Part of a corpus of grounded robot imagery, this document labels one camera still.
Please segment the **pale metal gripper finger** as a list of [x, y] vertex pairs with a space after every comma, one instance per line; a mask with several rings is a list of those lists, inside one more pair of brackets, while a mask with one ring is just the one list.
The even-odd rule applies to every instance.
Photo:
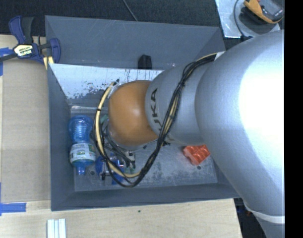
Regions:
[[121, 180], [121, 176], [114, 171], [109, 172], [108, 170], [103, 170], [100, 172], [100, 180]]
[[117, 157], [105, 158], [106, 165], [109, 167], [124, 167], [124, 162]]

